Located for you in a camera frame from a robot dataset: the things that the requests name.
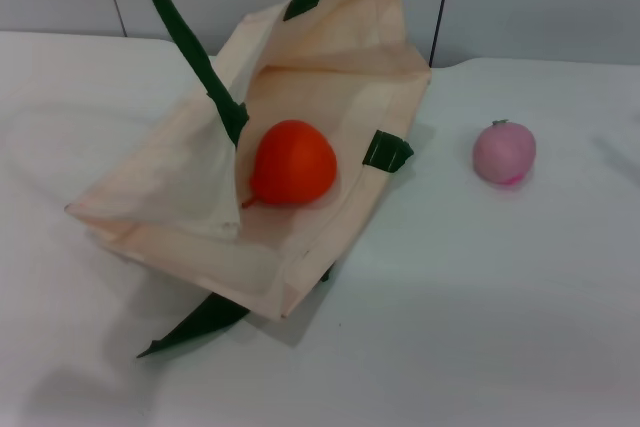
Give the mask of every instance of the orange tomato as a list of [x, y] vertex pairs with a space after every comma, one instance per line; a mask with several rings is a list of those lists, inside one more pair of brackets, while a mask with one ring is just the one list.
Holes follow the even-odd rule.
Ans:
[[280, 122], [265, 134], [251, 177], [253, 197], [266, 204], [305, 204], [322, 197], [336, 179], [336, 154], [327, 139], [300, 120]]

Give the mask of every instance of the canvas bag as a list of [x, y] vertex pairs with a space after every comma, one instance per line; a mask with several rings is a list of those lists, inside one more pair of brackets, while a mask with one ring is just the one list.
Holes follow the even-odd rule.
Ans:
[[[285, 22], [287, 4], [247, 15], [215, 60], [249, 114], [237, 151], [199, 85], [67, 208], [107, 249], [271, 319], [364, 227], [390, 174], [363, 161], [384, 146], [372, 143], [379, 134], [406, 138], [430, 79], [407, 44], [401, 0], [320, 0]], [[260, 139], [291, 118], [327, 137], [337, 181], [309, 205], [241, 210]]]

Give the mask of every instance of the table surface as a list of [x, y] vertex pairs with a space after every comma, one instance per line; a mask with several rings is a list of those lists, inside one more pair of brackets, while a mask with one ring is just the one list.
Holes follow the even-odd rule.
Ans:
[[[640, 418], [640, 67], [435, 70], [365, 232], [287, 321], [135, 355], [206, 292], [63, 207], [194, 84], [162, 41], [0, 34], [0, 424], [627, 427]], [[538, 141], [493, 188], [492, 120]]]

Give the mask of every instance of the pink ball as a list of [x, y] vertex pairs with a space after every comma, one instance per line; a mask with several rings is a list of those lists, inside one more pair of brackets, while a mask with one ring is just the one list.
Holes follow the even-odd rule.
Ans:
[[473, 146], [473, 168], [485, 180], [514, 185], [536, 158], [536, 139], [524, 125], [499, 120], [482, 131]]

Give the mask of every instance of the fruit stem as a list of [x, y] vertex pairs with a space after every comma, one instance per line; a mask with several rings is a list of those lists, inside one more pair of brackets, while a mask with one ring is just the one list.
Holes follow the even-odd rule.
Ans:
[[258, 201], [258, 197], [256, 197], [255, 195], [253, 195], [249, 200], [246, 200], [242, 203], [242, 208], [243, 209], [248, 209], [249, 207], [251, 207], [253, 204], [255, 204]]

